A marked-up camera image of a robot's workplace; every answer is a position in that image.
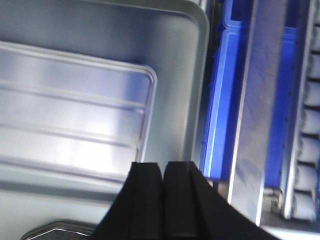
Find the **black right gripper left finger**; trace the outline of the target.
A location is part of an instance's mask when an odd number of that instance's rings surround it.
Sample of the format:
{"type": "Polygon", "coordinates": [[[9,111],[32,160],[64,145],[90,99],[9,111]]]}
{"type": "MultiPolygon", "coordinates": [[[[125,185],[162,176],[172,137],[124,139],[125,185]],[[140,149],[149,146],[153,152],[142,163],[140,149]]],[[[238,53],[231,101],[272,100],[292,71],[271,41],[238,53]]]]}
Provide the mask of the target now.
{"type": "Polygon", "coordinates": [[[160,240],[163,181],[157,163],[131,164],[128,176],[91,240],[160,240]]]}

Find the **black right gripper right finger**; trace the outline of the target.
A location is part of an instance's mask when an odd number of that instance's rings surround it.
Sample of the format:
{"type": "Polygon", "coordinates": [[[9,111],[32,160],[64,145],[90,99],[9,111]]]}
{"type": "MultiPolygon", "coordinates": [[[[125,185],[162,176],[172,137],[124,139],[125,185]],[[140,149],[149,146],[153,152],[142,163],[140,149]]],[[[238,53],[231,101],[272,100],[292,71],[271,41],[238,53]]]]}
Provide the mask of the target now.
{"type": "Polygon", "coordinates": [[[192,161],[170,161],[163,177],[168,240],[274,240],[207,182],[192,161]]]}

